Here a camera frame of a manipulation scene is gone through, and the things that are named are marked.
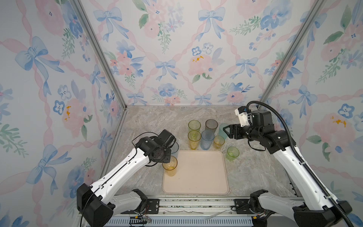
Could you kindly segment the light blue plastic cup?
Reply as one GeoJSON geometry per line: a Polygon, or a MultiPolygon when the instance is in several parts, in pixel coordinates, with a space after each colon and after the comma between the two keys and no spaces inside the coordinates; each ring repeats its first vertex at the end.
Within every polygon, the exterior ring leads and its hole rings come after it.
{"type": "Polygon", "coordinates": [[[179,151],[179,144],[175,142],[174,145],[171,147],[171,156],[178,158],[178,151],[179,151]]]}

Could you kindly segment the tall orange plastic cup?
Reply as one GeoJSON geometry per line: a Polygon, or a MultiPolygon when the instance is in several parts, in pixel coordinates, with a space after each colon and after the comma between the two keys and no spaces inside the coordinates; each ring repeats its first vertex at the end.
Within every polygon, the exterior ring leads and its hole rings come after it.
{"type": "Polygon", "coordinates": [[[176,172],[177,172],[177,166],[178,166],[178,160],[176,157],[171,156],[170,158],[170,162],[169,163],[163,163],[162,164],[163,168],[164,168],[164,173],[167,176],[175,176],[176,172]]]}

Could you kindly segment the tall yellow plastic cup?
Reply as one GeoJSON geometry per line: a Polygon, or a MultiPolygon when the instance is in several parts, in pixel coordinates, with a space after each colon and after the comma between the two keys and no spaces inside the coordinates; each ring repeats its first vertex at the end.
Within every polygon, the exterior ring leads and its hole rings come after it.
{"type": "Polygon", "coordinates": [[[188,133],[189,146],[192,150],[196,150],[201,140],[201,133],[197,130],[191,130],[188,133]]]}

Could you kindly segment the tall green plastic cup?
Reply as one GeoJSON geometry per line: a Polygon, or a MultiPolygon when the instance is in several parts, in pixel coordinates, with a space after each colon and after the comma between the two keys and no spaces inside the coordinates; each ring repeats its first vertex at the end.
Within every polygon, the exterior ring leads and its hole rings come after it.
{"type": "Polygon", "coordinates": [[[201,123],[198,120],[191,120],[188,123],[189,131],[200,131],[201,123]]]}

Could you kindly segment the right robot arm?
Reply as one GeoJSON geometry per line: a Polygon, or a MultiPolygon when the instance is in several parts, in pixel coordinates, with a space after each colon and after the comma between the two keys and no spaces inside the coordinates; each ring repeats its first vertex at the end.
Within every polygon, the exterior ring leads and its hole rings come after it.
{"type": "Polygon", "coordinates": [[[250,194],[244,209],[255,214],[266,212],[265,221],[272,213],[281,214],[300,227],[331,227],[340,221],[351,227],[348,215],[352,207],[347,201],[340,201],[316,176],[302,157],[295,141],[287,131],[275,131],[272,126],[241,126],[231,124],[223,128],[230,139],[258,141],[283,166],[299,189],[304,201],[276,196],[267,190],[250,194]]]}

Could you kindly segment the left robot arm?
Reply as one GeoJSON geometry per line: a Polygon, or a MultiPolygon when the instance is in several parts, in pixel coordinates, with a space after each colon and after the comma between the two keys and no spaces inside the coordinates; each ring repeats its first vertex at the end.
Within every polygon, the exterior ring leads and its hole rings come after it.
{"type": "Polygon", "coordinates": [[[171,148],[176,138],[168,130],[142,133],[132,141],[131,152],[105,176],[91,185],[82,184],[77,189],[77,209],[92,227],[103,227],[116,214],[132,211],[141,215],[147,207],[147,196],[139,189],[117,195],[118,190],[141,168],[151,163],[170,163],[171,148]]]}

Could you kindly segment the beige plastic tray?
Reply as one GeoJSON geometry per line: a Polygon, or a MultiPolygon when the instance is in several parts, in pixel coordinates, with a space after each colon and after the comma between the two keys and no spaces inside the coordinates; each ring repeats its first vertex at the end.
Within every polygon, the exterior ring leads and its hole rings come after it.
{"type": "Polygon", "coordinates": [[[180,150],[174,176],[164,173],[166,194],[226,195],[229,193],[224,155],[218,150],[180,150]]]}

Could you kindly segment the teal plastic cup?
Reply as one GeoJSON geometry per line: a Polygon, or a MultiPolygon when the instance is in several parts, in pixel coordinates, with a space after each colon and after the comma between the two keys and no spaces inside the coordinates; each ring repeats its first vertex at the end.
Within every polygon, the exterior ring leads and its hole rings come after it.
{"type": "Polygon", "coordinates": [[[229,126],[229,124],[223,123],[219,126],[218,135],[222,136],[225,140],[228,139],[228,135],[223,131],[225,127],[229,126]]]}

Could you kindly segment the small yellow plastic cup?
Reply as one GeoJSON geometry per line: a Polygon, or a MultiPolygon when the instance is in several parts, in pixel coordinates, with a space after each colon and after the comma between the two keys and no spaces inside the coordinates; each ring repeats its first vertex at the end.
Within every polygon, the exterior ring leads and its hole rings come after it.
{"type": "Polygon", "coordinates": [[[224,144],[225,144],[224,137],[222,137],[220,135],[217,135],[214,137],[213,146],[216,150],[220,150],[224,144]]]}

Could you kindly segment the small green plastic cup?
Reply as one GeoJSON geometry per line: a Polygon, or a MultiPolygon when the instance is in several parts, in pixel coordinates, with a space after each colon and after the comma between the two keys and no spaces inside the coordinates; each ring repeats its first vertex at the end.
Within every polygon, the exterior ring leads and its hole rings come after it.
{"type": "Polygon", "coordinates": [[[228,161],[234,161],[237,157],[239,157],[240,155],[240,151],[238,148],[236,147],[229,147],[227,149],[227,153],[226,153],[226,159],[228,161]]]}

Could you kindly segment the tall grey plastic cup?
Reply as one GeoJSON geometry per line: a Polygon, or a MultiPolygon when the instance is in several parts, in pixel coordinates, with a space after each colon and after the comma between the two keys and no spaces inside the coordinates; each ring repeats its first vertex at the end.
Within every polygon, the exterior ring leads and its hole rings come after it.
{"type": "Polygon", "coordinates": [[[218,128],[218,122],[215,119],[208,119],[205,122],[205,130],[209,130],[215,133],[217,128],[218,128]]]}

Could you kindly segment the blue ribbed plastic cup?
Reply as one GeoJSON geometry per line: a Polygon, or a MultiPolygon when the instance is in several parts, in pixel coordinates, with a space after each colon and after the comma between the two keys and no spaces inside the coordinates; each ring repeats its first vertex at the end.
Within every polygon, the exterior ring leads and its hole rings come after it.
{"type": "Polygon", "coordinates": [[[215,134],[211,130],[204,130],[201,134],[201,142],[200,147],[203,150],[209,150],[213,141],[214,141],[215,134]]]}

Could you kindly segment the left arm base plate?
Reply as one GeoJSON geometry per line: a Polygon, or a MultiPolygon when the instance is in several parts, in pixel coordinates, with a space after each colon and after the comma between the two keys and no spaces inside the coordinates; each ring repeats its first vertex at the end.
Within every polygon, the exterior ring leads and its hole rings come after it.
{"type": "Polygon", "coordinates": [[[141,204],[133,212],[135,214],[158,214],[159,208],[159,199],[146,199],[142,200],[141,204]]]}

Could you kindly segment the aluminium front rail frame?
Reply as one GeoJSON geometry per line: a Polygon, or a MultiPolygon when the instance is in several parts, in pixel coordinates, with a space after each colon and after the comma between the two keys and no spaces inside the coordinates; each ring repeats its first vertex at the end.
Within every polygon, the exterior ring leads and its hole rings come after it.
{"type": "MultiPolygon", "coordinates": [[[[150,197],[159,199],[158,214],[126,211],[114,215],[103,227],[297,227],[291,218],[273,210],[237,214],[234,199],[247,197],[150,197]]],[[[82,227],[91,227],[79,215],[82,227]]]]}

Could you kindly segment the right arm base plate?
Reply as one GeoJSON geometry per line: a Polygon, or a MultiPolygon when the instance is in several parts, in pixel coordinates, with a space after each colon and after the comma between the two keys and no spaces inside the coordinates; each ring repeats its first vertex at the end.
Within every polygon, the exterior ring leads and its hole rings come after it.
{"type": "Polygon", "coordinates": [[[231,207],[233,212],[237,214],[253,214],[255,204],[250,199],[234,199],[233,202],[234,205],[231,207]]]}

